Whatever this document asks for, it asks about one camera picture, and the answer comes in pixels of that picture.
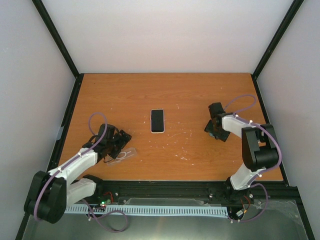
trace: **wire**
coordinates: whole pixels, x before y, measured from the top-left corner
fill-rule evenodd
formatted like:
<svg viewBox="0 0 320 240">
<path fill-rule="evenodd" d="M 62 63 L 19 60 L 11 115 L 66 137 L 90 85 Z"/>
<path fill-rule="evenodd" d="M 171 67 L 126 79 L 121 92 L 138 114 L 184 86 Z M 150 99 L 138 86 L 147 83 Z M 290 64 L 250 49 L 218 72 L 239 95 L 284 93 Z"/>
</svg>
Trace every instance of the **wire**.
<svg viewBox="0 0 320 240">
<path fill-rule="evenodd" d="M 243 111 L 245 111 L 245 110 L 248 110 L 248 109 L 252 108 L 252 107 L 256 104 L 256 102 L 257 102 L 256 96 L 254 96 L 254 95 L 252 95 L 252 94 L 240 95 L 240 96 L 235 97 L 235 98 L 232 99 L 227 105 L 225 105 L 223 111 L 226 111 L 226 109 L 227 109 L 233 102 L 235 102 L 236 100 L 238 100 L 238 99 L 240 99 L 240 98 L 244 98 L 244 97 L 252 97 L 252 98 L 254 99 L 253 103 L 252 103 L 250 106 L 247 106 L 247 107 L 242 108 L 242 109 L 240 109 L 240 110 L 238 110 L 238 111 L 235 111 L 235 113 L 240 113 L 240 112 L 243 112 Z"/>
<path fill-rule="evenodd" d="M 245 216 L 246 212 L 247 212 L 247 209 L 245 208 L 245 205 L 244 205 L 244 202 L 242 201 L 242 199 L 240 198 L 240 201 L 241 201 L 241 205 L 242 205 L 242 208 L 243 208 L 243 216 Z"/>
<path fill-rule="evenodd" d="M 112 193 L 110 191 L 104 193 L 103 196 L 107 196 L 108 194 L 111 196 L 111 203 L 113 203 L 114 202 L 114 196 L 112 195 Z"/>
<path fill-rule="evenodd" d="M 256 183 L 250 186 L 250 188 L 255 188 L 257 186 L 262 187 L 264 194 L 265 194 L 265 205 L 264 208 L 261 210 L 261 212 L 259 212 L 256 216 L 254 216 L 253 218 L 247 219 L 247 220 L 238 220 L 238 223 L 248 223 L 251 222 L 253 220 L 256 220 L 257 218 L 259 218 L 266 210 L 267 210 L 267 206 L 268 206 L 268 192 L 265 188 L 265 186 L 263 186 L 261 183 Z M 227 218 L 231 221 L 231 223 L 233 223 L 233 219 L 230 218 L 229 216 L 227 216 Z"/>
<path fill-rule="evenodd" d="M 94 210 L 91 208 L 91 206 L 89 205 L 89 203 L 82 199 L 82 201 L 88 206 L 88 209 L 89 209 L 89 213 L 92 215 L 93 219 L 106 231 L 108 232 L 111 232 L 111 233 L 120 233 L 120 232 L 123 232 L 124 230 L 127 229 L 128 225 L 129 225 L 129 221 L 128 221 L 128 217 L 127 215 L 123 212 L 123 211 L 120 211 L 120 210 L 113 210 L 113 211 L 110 211 L 106 214 L 103 214 L 102 216 L 96 216 L 95 213 L 94 213 Z M 110 216 L 111 214 L 114 214 L 114 213 L 120 213 L 124 216 L 124 219 L 125 219 L 125 226 L 123 228 L 121 228 L 120 230 L 113 230 L 111 228 L 108 228 L 106 226 L 103 226 L 101 224 L 101 222 L 99 221 L 99 219 L 102 219 L 102 218 L 105 218 L 107 216 Z"/>
<path fill-rule="evenodd" d="M 49 186 L 49 184 L 52 182 L 52 180 L 62 171 L 64 170 L 66 167 L 68 167 L 70 164 L 72 164 L 75 160 L 77 160 L 80 156 L 83 156 L 85 154 L 87 154 L 89 151 L 91 151 L 94 147 L 96 147 L 98 145 L 98 143 L 100 143 L 100 141 L 103 139 L 103 137 L 105 136 L 106 132 L 107 132 L 107 118 L 106 116 L 102 113 L 102 112 L 95 112 L 93 113 L 88 120 L 88 126 L 89 126 L 89 130 L 91 131 L 91 133 L 93 135 L 96 135 L 92 129 L 91 129 L 91 119 L 93 116 L 95 115 L 101 115 L 104 118 L 104 123 L 105 123 L 105 127 L 103 130 L 103 133 L 101 135 L 101 137 L 98 139 L 98 141 L 95 142 L 95 144 L 93 144 L 89 149 L 85 150 L 84 152 L 82 152 L 81 154 L 77 154 L 76 156 L 74 156 L 69 162 L 67 162 L 65 165 L 63 165 L 60 170 L 56 171 L 54 174 L 52 174 L 52 176 L 46 181 L 46 183 L 44 184 L 42 190 L 39 193 L 38 198 L 35 201 L 35 205 L 34 205 L 34 210 L 33 210 L 33 217 L 34 220 L 36 220 L 37 222 L 40 221 L 40 218 L 38 218 L 38 208 L 39 208 L 39 204 L 41 201 L 42 196 L 44 195 L 47 187 Z"/>
<path fill-rule="evenodd" d="M 249 203 L 249 206 L 248 206 L 247 209 L 246 209 L 246 210 L 248 210 L 249 207 L 250 207 L 250 200 L 249 200 L 249 198 L 248 198 L 246 195 L 244 195 L 243 197 L 244 197 L 244 198 L 248 201 L 248 203 Z"/>
</svg>

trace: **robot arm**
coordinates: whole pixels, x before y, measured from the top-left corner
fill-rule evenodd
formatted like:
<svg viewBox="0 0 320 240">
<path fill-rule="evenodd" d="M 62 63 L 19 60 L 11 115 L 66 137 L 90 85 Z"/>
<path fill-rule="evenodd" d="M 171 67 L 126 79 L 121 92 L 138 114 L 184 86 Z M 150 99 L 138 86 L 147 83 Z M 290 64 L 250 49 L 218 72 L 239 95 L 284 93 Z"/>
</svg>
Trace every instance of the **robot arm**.
<svg viewBox="0 0 320 240">
<path fill-rule="evenodd" d="M 132 138 L 123 130 L 118 131 L 115 126 L 108 124 L 103 139 L 93 149 L 86 152 L 94 145 L 91 142 L 94 138 L 95 142 L 97 142 L 102 137 L 104 129 L 105 124 L 102 124 L 98 135 L 90 138 L 80 151 L 64 164 L 48 172 L 39 171 L 34 175 L 24 204 L 26 213 L 34 214 L 40 192 L 53 176 L 53 180 L 44 190 L 37 207 L 37 217 L 49 223 L 56 223 L 68 206 L 95 193 L 97 184 L 102 181 L 101 179 L 87 175 L 79 181 L 73 182 L 85 170 L 97 164 L 107 155 L 115 159 Z"/>
<path fill-rule="evenodd" d="M 259 128 L 243 122 L 237 115 L 226 113 L 220 102 L 211 104 L 209 112 L 211 120 L 205 131 L 212 137 L 225 142 L 229 134 L 233 133 L 241 138 L 243 164 L 229 181 L 236 191 L 248 189 L 257 177 L 261 177 L 263 172 L 277 164 L 279 156 L 276 146 Z M 276 139 L 271 124 L 260 126 Z"/>
</svg>

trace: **metal floor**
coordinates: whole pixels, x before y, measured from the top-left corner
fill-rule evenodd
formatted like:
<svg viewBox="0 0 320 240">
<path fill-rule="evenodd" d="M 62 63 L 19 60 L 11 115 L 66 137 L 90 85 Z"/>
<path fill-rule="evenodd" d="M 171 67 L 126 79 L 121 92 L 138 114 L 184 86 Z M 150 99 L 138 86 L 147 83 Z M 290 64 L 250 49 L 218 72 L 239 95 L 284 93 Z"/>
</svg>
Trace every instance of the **metal floor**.
<svg viewBox="0 0 320 240">
<path fill-rule="evenodd" d="M 246 218 L 257 214 L 250 207 Z M 65 214 L 56 224 L 35 222 L 31 217 L 24 240 L 307 240 L 295 203 L 270 201 L 265 213 L 248 223 L 230 223 L 225 218 L 203 216 L 129 216 L 129 227 L 121 233 L 102 229 L 86 215 Z M 123 227 L 123 216 L 101 220 L 115 229 Z"/>
</svg>

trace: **orange wooden surface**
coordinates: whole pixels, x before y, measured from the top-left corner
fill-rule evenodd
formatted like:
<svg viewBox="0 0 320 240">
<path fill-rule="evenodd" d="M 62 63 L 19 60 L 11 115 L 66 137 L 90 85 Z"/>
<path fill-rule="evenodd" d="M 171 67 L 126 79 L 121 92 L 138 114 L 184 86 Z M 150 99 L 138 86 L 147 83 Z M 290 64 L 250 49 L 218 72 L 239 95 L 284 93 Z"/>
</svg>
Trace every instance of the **orange wooden surface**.
<svg viewBox="0 0 320 240">
<path fill-rule="evenodd" d="M 84 174 L 104 180 L 224 181 L 242 164 L 241 139 L 230 134 L 226 142 L 215 140 L 204 128 L 210 119 L 208 106 L 225 106 L 234 97 L 256 95 L 249 73 L 128 73 L 85 74 L 76 102 L 60 164 L 88 141 L 88 118 L 106 115 L 108 123 L 132 135 L 126 148 L 137 156 L 108 166 L 100 161 Z M 252 103 L 237 100 L 236 111 Z M 165 133 L 150 132 L 150 110 L 164 109 Z M 241 117 L 264 123 L 259 104 Z M 92 129 L 103 123 L 92 119 Z M 279 169 L 262 180 L 282 181 Z"/>
</svg>

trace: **smartphone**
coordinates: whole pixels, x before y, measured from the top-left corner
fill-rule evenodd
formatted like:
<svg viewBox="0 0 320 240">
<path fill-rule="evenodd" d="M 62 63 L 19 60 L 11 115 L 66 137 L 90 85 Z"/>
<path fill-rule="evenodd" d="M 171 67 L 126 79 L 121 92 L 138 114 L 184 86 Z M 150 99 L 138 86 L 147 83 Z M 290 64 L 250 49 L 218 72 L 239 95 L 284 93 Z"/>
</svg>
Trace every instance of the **smartphone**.
<svg viewBox="0 0 320 240">
<path fill-rule="evenodd" d="M 165 132 L 165 111 L 163 109 L 151 110 L 151 133 L 162 134 Z"/>
</svg>

